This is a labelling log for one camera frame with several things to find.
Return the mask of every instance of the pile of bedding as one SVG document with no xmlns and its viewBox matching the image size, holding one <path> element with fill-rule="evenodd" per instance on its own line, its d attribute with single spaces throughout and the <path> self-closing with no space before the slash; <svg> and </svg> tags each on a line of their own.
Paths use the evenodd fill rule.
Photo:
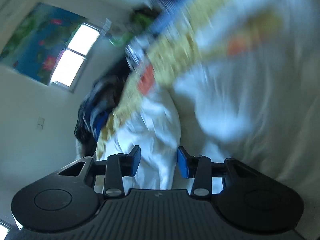
<svg viewBox="0 0 320 240">
<path fill-rule="evenodd" d="M 74 132 L 77 159 L 94 155 L 100 131 L 119 103 L 129 73 L 130 69 L 124 57 L 95 81 L 90 93 L 84 98 L 79 107 Z"/>
<path fill-rule="evenodd" d="M 319 19 L 320 0 L 192 0 L 147 51 L 150 64 L 128 77 L 97 159 L 140 145 L 125 190 L 190 190 L 175 171 L 179 145 L 215 162 L 232 156 L 296 190 L 305 204 L 297 231 L 317 239 Z"/>
</svg>

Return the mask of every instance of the blue curtain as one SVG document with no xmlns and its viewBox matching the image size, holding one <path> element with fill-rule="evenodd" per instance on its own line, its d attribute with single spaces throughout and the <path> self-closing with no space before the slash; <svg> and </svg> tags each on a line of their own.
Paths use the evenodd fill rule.
<svg viewBox="0 0 320 240">
<path fill-rule="evenodd" d="M 0 54 L 0 61 L 43 84 L 85 21 L 72 12 L 39 3 L 25 17 Z"/>
</svg>

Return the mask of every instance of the window frame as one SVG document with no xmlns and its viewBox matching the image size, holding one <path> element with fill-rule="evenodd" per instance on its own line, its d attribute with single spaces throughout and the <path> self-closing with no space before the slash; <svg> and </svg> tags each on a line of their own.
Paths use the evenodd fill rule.
<svg viewBox="0 0 320 240">
<path fill-rule="evenodd" d="M 81 54 L 81 53 L 79 53 L 79 52 L 77 52 L 77 51 L 75 51 L 73 49 L 69 49 L 68 47 L 65 49 L 65 50 L 69 50 L 69 51 L 71 51 L 71 52 L 73 52 L 75 54 L 78 54 L 78 55 L 80 55 L 81 57 L 84 58 L 84 60 L 83 60 L 83 62 L 81 64 L 80 68 L 78 69 L 78 72 L 77 72 L 76 76 L 74 77 L 70 87 L 68 87 L 65 84 L 62 84 L 62 83 L 60 83 L 58 81 L 50 82 L 50 85 L 54 85 L 54 86 L 62 88 L 64 90 L 68 90 L 71 93 L 73 93 L 75 91 L 75 88 L 76 88 L 76 86 L 78 84 L 78 81 L 79 81 L 80 77 L 82 76 L 82 73 L 83 73 L 83 71 L 84 71 L 84 69 L 85 69 L 85 67 L 87 65 L 87 61 L 91 57 L 92 48 L 95 46 L 95 44 L 97 43 L 98 39 L 101 37 L 101 28 L 99 28 L 99 27 L 97 27 L 97 26 L 95 26 L 93 24 L 90 24 L 88 22 L 84 22 L 81 25 L 86 25 L 86 26 L 98 31 L 99 32 L 99 36 L 98 36 L 97 40 L 92 44 L 92 46 L 91 46 L 90 50 L 88 51 L 87 55 Z"/>
<path fill-rule="evenodd" d="M 11 230 L 13 228 L 12 225 L 9 225 L 8 223 L 4 222 L 3 220 L 0 219 L 0 226 L 6 228 L 7 230 Z"/>
</svg>

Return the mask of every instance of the window pane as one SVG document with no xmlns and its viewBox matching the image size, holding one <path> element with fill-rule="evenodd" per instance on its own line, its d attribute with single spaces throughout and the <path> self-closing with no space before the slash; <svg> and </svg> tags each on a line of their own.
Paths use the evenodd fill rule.
<svg viewBox="0 0 320 240">
<path fill-rule="evenodd" d="M 58 81 L 68 87 L 71 86 L 83 61 L 84 58 L 82 56 L 66 50 L 52 75 L 51 82 Z"/>
<path fill-rule="evenodd" d="M 0 240 L 4 240 L 7 233 L 8 233 L 8 230 L 5 227 L 0 225 Z"/>
<path fill-rule="evenodd" d="M 70 41 L 68 48 L 83 55 L 87 55 L 99 35 L 100 33 L 97 30 L 87 25 L 81 25 L 75 36 Z"/>
</svg>

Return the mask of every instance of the white bedsheet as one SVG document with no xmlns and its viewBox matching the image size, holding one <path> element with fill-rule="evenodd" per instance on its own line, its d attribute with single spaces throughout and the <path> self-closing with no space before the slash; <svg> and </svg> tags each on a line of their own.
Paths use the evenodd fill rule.
<svg viewBox="0 0 320 240">
<path fill-rule="evenodd" d="M 176 149 L 215 162 L 228 156 L 296 190 L 305 211 L 297 231 L 320 236 L 320 0 L 276 0 L 277 37 L 239 56 L 195 65 L 167 92 L 149 93 L 108 141 L 102 159 L 141 146 L 130 187 L 187 188 Z M 222 190 L 213 179 L 214 193 Z"/>
</svg>

